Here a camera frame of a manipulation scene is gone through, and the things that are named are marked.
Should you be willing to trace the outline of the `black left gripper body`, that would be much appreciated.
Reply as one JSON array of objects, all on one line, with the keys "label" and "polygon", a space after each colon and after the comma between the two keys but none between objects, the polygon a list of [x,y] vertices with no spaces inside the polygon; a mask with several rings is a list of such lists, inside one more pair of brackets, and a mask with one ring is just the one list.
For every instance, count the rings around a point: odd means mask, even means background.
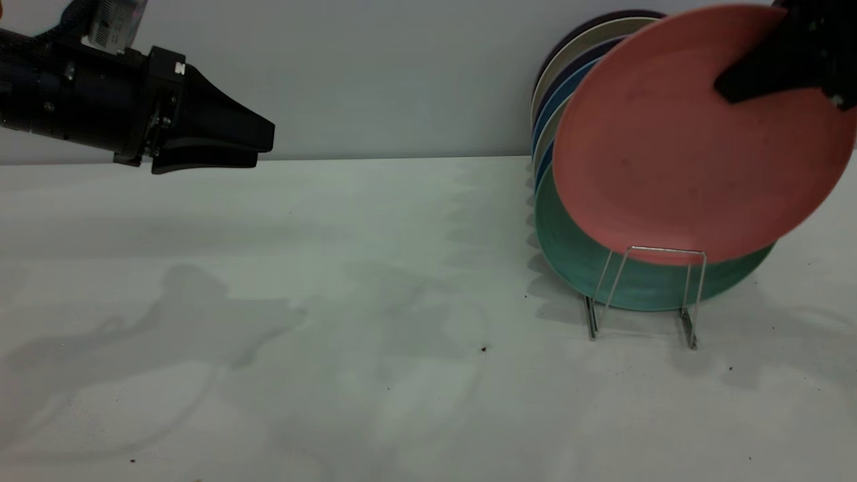
[{"label": "black left gripper body", "polygon": [[75,43],[57,43],[52,53],[62,63],[50,96],[51,137],[109,151],[131,167],[160,155],[177,124],[189,67],[183,54],[161,47],[109,54]]}]

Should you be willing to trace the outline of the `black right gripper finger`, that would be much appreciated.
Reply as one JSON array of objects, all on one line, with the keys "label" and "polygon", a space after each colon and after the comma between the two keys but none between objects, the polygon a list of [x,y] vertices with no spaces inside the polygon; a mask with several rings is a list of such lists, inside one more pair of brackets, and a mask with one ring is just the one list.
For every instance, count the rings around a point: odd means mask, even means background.
[{"label": "black right gripper finger", "polygon": [[731,104],[821,88],[828,73],[825,23],[821,17],[784,17],[747,54],[725,68],[713,87]]}]

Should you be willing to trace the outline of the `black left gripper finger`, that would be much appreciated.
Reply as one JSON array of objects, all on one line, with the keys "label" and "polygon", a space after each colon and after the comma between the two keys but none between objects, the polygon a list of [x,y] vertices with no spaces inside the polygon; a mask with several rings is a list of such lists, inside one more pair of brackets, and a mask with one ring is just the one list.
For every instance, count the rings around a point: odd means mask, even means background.
[{"label": "black left gripper finger", "polygon": [[189,169],[252,169],[259,152],[239,147],[214,145],[181,146],[160,149],[153,157],[153,175],[177,173]]},{"label": "black left gripper finger", "polygon": [[168,149],[215,147],[268,153],[275,124],[232,100],[203,74],[185,65],[177,114],[167,130]]}]

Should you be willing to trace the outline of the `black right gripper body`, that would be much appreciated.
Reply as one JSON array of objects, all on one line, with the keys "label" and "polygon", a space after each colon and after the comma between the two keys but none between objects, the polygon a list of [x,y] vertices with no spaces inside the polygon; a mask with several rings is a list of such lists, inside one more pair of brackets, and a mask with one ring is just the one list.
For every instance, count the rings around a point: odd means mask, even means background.
[{"label": "black right gripper body", "polygon": [[775,1],[786,9],[789,81],[817,88],[836,109],[855,108],[856,27],[854,1]]}]

